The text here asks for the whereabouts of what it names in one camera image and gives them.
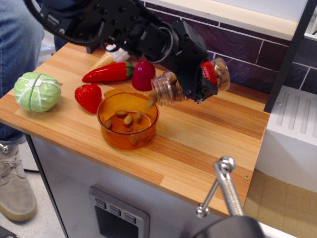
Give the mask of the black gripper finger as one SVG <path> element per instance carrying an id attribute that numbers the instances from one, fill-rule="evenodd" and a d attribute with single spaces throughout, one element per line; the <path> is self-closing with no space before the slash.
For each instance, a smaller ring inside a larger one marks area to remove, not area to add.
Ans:
<path id="1" fill-rule="evenodd" d="M 217 94 L 218 88 L 215 85 L 207 79 L 201 79 L 201 81 L 197 84 L 197 98 L 195 99 L 195 102 L 201 103 L 209 97 Z"/>

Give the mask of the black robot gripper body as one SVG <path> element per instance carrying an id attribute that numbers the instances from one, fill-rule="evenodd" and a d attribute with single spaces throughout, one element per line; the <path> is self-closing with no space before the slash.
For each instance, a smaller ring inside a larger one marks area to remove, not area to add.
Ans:
<path id="1" fill-rule="evenodd" d="M 167 25 L 171 49 L 159 64 L 173 72 L 189 99 L 205 99 L 201 64 L 208 58 L 203 38 L 184 20 Z"/>

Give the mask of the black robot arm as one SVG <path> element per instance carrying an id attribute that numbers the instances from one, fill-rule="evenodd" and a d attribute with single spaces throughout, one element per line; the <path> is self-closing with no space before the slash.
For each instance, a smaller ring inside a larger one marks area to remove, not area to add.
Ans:
<path id="1" fill-rule="evenodd" d="M 47 31 L 70 43 L 114 44 L 162 65 L 176 75 L 189 99 L 201 102 L 218 93 L 203 77 L 205 42 L 183 20 L 164 22 L 138 0 L 45 0 L 41 9 L 27 0 L 25 5 Z"/>

